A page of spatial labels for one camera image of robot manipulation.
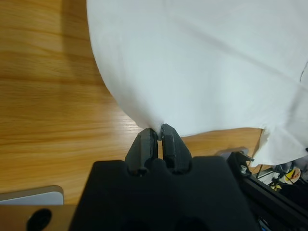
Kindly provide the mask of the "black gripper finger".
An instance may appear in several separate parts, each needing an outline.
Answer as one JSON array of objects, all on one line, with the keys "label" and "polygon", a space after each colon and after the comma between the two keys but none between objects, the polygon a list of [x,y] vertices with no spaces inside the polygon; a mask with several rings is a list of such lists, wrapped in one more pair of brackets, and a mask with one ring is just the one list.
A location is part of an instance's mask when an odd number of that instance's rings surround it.
[{"label": "black gripper finger", "polygon": [[158,158],[157,141],[157,133],[151,128],[138,133],[125,157],[130,175],[143,177],[150,172],[153,161]]},{"label": "black gripper finger", "polygon": [[169,124],[161,126],[163,160],[173,174],[186,174],[190,170],[192,155],[182,138]]}]

